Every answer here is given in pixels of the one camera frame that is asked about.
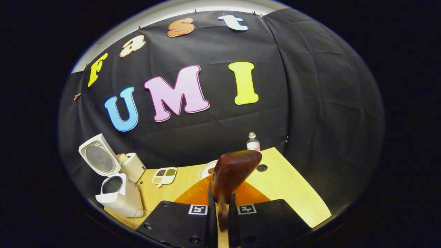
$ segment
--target spice tray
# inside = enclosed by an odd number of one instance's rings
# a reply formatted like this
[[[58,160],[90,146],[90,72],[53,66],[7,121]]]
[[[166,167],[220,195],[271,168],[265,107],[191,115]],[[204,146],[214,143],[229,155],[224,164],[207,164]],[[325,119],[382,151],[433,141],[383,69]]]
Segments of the spice tray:
[[[178,169],[176,167],[158,169],[152,177],[152,183],[157,184],[158,188],[163,184],[171,184],[177,172]]]

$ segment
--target blue letter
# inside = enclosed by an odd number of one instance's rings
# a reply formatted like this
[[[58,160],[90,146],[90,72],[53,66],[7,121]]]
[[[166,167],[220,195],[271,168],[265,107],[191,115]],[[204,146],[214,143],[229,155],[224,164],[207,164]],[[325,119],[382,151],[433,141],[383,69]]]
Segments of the blue letter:
[[[135,102],[133,101],[132,96],[134,90],[135,89],[133,87],[128,87],[120,93],[120,97],[124,99],[129,112],[129,118],[127,120],[122,120],[120,114],[118,113],[118,109],[116,108],[116,97],[111,97],[104,103],[104,107],[109,112],[110,120],[112,121],[113,126],[121,132],[126,132],[133,129],[138,123],[138,111],[136,110]]]
[[[231,29],[245,31],[248,27],[245,25],[240,25],[239,22],[243,22],[241,18],[236,18],[233,15],[223,15],[218,17],[219,20],[224,20],[225,24]]]

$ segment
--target black cloth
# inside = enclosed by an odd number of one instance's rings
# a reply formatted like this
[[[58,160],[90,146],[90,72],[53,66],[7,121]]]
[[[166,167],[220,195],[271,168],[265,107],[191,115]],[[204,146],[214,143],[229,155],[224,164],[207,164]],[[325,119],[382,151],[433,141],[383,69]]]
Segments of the black cloth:
[[[228,28],[222,15],[242,18],[247,31]],[[195,30],[170,38],[168,26],[190,17]],[[124,58],[122,46],[137,35],[146,44]],[[103,133],[118,153],[135,152],[149,169],[207,163],[246,149],[255,132],[261,149],[276,147],[327,204],[331,213],[351,203],[367,185],[381,150],[384,110],[375,80],[363,60],[328,28],[294,9],[264,18],[244,12],[205,11],[159,21],[120,39],[103,51],[98,79],[87,87],[90,66],[74,73],[64,89],[59,117],[59,147],[76,187],[94,201],[103,177],[81,158],[78,147]],[[236,105],[233,62],[254,64],[259,101]],[[210,108],[157,123],[144,83],[161,76],[172,87],[180,69],[199,65],[199,82]],[[104,102],[133,86],[138,124],[116,130]],[[77,101],[75,94],[81,93]]]
[[[331,213],[369,183],[384,136],[377,84],[338,35],[294,9],[265,16],[287,73],[290,120],[285,157]]]

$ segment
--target screw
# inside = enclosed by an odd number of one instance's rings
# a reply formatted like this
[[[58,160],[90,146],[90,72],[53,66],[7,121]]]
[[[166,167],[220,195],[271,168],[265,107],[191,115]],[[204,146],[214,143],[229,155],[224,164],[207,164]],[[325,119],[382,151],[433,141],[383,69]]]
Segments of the screw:
[[[197,243],[201,242],[201,240],[196,237],[193,237],[193,238],[190,238],[190,242],[193,244],[197,244]]]
[[[152,225],[144,224],[144,227],[147,228],[147,230],[149,230],[149,231],[153,230]]]

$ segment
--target pink letter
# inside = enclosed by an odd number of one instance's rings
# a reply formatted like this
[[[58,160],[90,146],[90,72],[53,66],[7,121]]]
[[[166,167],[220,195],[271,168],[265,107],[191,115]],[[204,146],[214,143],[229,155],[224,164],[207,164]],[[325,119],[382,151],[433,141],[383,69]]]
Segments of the pink letter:
[[[210,107],[210,103],[204,99],[201,86],[199,85],[198,73],[201,68],[198,65],[191,65],[182,68],[176,79],[173,89],[162,77],[154,77],[144,84],[144,88],[150,90],[156,115],[156,122],[168,120],[171,116],[163,105],[167,106],[179,115],[181,113],[182,97],[185,97],[187,104],[184,111],[195,113]]]

